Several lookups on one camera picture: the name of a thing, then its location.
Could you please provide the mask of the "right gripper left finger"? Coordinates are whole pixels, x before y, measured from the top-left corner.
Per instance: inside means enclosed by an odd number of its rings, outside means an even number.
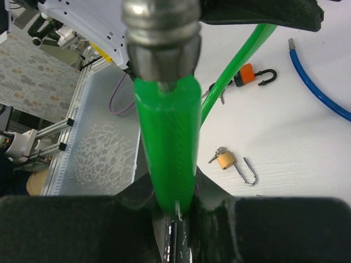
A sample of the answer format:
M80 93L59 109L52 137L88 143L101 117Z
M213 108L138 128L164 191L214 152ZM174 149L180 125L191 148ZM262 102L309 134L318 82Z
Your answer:
M114 196L1 199L1 262L160 262L145 174Z

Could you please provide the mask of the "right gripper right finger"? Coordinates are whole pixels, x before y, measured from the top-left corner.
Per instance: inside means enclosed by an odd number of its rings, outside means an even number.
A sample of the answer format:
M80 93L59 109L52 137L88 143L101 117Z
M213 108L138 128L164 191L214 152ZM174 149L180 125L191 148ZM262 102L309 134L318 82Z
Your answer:
M194 262L350 262L350 206L232 196L197 170L188 243Z

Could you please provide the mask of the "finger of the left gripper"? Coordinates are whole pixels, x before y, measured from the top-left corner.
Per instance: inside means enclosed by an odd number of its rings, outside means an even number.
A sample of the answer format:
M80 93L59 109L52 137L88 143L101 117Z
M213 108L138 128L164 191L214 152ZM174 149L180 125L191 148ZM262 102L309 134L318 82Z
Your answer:
M201 1L200 21L209 25L271 24L317 32L324 11L309 0Z

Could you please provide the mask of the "green cable lock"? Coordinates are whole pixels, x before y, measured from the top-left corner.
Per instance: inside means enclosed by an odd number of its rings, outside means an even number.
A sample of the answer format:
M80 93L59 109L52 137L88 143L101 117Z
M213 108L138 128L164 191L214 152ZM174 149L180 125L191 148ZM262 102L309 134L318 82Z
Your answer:
M201 124L230 79L261 47L275 25L258 25L206 99L194 72L201 52L199 21L166 29L126 26L136 74L134 93L146 160L162 211L179 218L191 206Z

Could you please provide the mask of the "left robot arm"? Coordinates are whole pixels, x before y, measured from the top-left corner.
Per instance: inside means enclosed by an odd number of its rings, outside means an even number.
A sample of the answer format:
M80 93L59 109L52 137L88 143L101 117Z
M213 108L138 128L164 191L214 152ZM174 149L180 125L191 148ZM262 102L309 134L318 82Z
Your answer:
M38 1L38 9L92 41L117 65L127 61L127 18L133 26L166 29L208 25L271 24L317 32L324 11L317 1Z

